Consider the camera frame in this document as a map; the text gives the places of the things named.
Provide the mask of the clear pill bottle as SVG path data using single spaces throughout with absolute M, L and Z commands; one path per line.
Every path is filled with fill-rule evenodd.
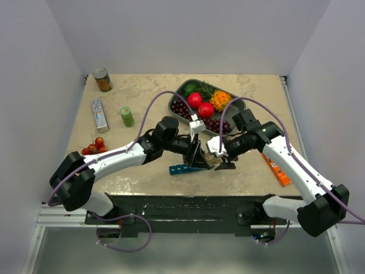
M 213 154 L 210 154 L 208 152 L 204 153 L 204 159 L 210 167 L 216 166 L 221 163 L 221 158 L 217 158 Z

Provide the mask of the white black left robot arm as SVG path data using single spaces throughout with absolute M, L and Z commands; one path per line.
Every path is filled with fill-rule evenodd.
M 157 160 L 164 151 L 182 155 L 188 167 L 210 169 L 198 138 L 199 133 L 205 130 L 204 122 L 194 115 L 189 129 L 189 134 L 180 135 L 178 120 L 165 116 L 155 128 L 124 147 L 86 156 L 72 152 L 50 179 L 53 195 L 68 212 L 83 208 L 97 214 L 104 223 L 112 224 L 117 220 L 118 210 L 109 195 L 93 189 L 98 180 Z

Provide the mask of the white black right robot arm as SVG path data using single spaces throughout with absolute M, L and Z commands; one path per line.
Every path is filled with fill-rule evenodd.
M 345 218 L 349 190 L 342 184 L 335 186 L 309 165 L 274 122 L 261 124 L 251 110 L 235 115 L 233 121 L 240 136 L 232 140 L 215 136 L 206 144 L 211 154 L 222 159 L 218 169 L 234 169 L 239 155 L 258 150 L 287 175 L 302 197 L 293 200 L 267 195 L 254 210 L 258 223 L 267 224 L 278 217 L 299 223 L 306 233 L 317 237 Z

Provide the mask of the teal weekly pill organizer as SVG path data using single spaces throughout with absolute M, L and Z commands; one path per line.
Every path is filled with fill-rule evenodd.
M 202 171 L 203 168 L 191 168 L 188 167 L 186 164 L 178 164 L 169 167 L 169 174 L 171 176 L 180 175 L 180 174 L 188 174 L 193 172 Z

